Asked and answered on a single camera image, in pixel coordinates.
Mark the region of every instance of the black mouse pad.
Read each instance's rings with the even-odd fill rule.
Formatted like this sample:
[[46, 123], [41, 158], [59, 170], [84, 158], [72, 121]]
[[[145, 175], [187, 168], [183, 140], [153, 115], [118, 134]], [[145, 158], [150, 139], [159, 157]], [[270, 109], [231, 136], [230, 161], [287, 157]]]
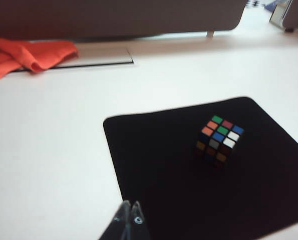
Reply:
[[[195, 154], [213, 115], [244, 129], [223, 169]], [[154, 240], [256, 239], [298, 222], [298, 144], [250, 98], [110, 117], [104, 130]]]

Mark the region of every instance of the red towel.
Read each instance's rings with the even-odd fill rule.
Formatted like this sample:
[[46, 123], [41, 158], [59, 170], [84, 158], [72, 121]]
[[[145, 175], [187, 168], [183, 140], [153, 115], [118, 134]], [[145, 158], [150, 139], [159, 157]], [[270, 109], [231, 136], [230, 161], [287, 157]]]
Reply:
[[24, 67], [35, 73], [76, 57], [77, 48], [70, 41], [12, 41], [0, 38], [0, 79]]

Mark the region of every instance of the gray partition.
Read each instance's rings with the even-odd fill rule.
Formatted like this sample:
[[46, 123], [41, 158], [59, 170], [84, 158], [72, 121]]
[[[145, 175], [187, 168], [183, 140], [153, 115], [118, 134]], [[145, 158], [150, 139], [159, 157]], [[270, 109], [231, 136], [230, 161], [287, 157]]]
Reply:
[[282, 26], [286, 29], [298, 28], [298, 0], [292, 0], [283, 16]]
[[0, 37], [103, 38], [235, 28], [246, 0], [0, 0]]

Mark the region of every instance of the rubik's cube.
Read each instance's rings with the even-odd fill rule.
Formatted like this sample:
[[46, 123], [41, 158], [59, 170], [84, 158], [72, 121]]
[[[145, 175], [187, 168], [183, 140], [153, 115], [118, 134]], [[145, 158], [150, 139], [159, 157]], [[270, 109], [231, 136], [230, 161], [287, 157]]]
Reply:
[[196, 144], [199, 155], [216, 167], [223, 167], [240, 139], [243, 129], [218, 116], [203, 127]]

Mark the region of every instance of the white table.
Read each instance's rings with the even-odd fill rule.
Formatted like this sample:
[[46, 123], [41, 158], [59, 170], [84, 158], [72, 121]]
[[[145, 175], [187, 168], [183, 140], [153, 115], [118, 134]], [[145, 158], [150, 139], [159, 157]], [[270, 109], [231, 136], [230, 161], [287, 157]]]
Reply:
[[[233, 31], [86, 43], [134, 64], [0, 80], [0, 240], [95, 240], [121, 203], [109, 116], [253, 98], [298, 142], [298, 33], [261, 8]], [[267, 239], [298, 239], [298, 224]]]

